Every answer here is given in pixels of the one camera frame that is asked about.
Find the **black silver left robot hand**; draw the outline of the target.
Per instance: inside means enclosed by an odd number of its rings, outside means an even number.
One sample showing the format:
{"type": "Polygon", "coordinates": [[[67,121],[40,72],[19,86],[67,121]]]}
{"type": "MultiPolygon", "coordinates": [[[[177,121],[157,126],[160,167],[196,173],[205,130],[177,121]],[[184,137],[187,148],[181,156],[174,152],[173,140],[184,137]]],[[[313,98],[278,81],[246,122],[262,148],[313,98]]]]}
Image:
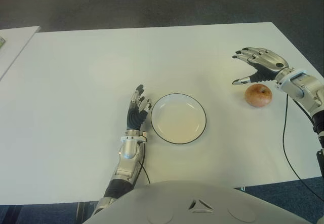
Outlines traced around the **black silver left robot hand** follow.
{"type": "Polygon", "coordinates": [[[141,84],[135,89],[131,97],[127,113],[127,130],[140,130],[142,124],[147,118],[149,111],[152,108],[150,99],[147,99],[144,107],[140,109],[141,103],[145,99],[145,97],[142,96],[143,92],[144,86],[141,84]]]}

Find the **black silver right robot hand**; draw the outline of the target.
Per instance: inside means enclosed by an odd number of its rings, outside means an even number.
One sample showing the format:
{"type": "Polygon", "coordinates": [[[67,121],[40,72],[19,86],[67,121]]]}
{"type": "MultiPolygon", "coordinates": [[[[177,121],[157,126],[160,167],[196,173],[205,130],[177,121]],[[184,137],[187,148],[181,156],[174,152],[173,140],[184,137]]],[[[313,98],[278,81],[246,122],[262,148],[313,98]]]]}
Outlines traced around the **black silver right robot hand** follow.
{"type": "Polygon", "coordinates": [[[246,47],[236,51],[232,58],[244,61],[256,69],[253,75],[234,80],[233,85],[273,81],[283,69],[289,68],[286,60],[265,48],[246,47]]]}

